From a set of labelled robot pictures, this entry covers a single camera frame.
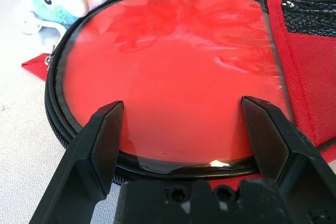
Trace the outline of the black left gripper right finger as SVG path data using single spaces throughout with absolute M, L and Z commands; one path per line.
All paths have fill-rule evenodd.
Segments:
M 293 223 L 335 223 L 335 173 L 308 137 L 268 101 L 245 96 L 241 106 L 258 169 Z

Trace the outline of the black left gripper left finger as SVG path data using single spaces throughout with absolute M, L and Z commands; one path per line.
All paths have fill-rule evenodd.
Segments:
M 110 192 L 124 105 L 99 108 L 66 149 L 30 223 L 90 223 L 96 204 Z

